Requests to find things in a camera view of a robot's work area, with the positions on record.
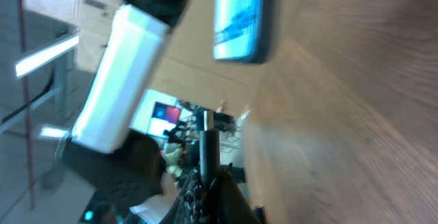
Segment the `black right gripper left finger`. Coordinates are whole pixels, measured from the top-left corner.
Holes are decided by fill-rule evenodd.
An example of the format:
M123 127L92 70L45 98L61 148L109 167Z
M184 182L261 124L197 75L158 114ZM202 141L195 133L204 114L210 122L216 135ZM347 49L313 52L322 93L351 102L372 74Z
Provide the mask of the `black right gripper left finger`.
M192 169L172 207L159 224L207 224L209 214L204 206L205 195L199 169Z

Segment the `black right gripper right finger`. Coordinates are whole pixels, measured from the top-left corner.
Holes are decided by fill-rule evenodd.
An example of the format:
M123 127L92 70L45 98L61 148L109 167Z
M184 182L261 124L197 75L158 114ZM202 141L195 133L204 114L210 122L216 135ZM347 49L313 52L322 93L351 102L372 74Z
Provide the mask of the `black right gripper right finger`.
M210 185L210 223L262 224L262 209L255 212L235 181L232 164L221 166Z

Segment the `Samsung Galaxy smartphone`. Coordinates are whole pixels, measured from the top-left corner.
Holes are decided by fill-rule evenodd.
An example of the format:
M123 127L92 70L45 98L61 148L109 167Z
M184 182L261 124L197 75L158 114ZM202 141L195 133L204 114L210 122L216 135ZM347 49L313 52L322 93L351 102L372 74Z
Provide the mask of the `Samsung Galaxy smartphone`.
M213 57L247 64L256 60L263 31L265 0L215 0Z

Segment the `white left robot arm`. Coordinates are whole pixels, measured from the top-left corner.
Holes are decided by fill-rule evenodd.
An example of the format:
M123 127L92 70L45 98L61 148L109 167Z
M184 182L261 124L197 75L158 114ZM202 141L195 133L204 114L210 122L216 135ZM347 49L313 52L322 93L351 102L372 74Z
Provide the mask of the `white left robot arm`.
M119 208L163 192L157 143L133 130L133 115L188 0L125 0L86 102L55 157Z

